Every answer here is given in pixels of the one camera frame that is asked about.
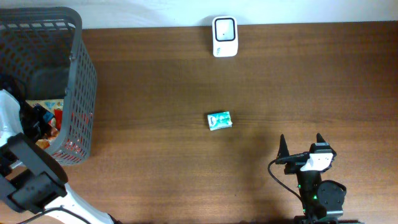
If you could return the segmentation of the teal tissue pack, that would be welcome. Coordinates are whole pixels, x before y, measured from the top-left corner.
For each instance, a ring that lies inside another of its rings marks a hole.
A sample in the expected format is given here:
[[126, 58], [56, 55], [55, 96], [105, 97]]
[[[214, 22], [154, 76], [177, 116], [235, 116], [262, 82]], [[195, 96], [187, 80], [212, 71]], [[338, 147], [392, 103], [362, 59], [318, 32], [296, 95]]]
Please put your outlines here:
[[231, 128], [233, 125], [229, 111], [208, 114], [207, 120], [210, 131]]

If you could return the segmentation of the red candy bag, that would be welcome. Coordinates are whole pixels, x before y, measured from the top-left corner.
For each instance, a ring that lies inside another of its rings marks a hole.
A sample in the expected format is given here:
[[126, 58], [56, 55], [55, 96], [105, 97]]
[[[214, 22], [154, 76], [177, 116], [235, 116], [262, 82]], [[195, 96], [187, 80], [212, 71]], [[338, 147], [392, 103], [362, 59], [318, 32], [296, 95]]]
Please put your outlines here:
[[61, 130], [62, 127], [62, 116], [63, 116], [63, 110], [61, 109], [54, 109], [54, 115], [55, 115], [55, 120], [56, 120], [56, 128], [58, 130]]

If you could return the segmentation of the orange tissue pack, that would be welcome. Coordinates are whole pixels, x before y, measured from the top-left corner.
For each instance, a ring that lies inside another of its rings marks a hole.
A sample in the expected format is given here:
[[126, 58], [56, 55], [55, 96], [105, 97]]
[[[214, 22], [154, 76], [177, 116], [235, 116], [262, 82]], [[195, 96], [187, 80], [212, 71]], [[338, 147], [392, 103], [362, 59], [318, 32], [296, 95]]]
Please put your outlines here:
[[59, 135], [59, 130], [53, 126], [50, 126], [46, 132], [47, 139], [55, 139]]

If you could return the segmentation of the yellow snack bag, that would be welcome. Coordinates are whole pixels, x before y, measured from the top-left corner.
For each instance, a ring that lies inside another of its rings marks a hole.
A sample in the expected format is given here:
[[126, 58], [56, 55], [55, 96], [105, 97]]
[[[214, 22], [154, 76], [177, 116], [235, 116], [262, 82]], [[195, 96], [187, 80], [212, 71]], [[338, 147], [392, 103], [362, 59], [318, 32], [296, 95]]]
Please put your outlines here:
[[46, 132], [49, 130], [50, 126], [56, 128], [54, 109], [63, 110], [63, 99], [27, 100], [27, 104], [30, 105], [39, 116], [40, 137], [35, 143], [41, 149], [46, 149], [56, 139], [47, 139]]

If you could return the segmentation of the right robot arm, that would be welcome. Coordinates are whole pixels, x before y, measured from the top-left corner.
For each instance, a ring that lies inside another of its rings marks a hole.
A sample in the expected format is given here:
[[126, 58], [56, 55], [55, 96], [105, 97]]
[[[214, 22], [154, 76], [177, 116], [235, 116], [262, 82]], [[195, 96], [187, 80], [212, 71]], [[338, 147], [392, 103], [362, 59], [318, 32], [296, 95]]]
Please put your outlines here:
[[303, 215], [294, 217], [294, 223], [338, 223], [343, 215], [346, 187], [321, 177], [331, 168], [335, 157], [335, 150], [319, 133], [310, 149], [299, 154], [289, 153], [281, 135], [275, 163], [285, 166], [284, 174], [297, 177], [298, 197], [303, 207]]

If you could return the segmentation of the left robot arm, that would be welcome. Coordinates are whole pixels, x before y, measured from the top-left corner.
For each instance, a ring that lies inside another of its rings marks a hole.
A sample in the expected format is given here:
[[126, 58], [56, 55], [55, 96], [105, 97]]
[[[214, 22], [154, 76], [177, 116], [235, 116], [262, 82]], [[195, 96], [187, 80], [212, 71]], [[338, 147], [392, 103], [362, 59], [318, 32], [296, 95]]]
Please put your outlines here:
[[1, 201], [16, 212], [62, 223], [117, 223], [82, 199], [61, 165], [36, 143], [53, 127], [41, 109], [29, 105], [16, 79], [1, 75]]

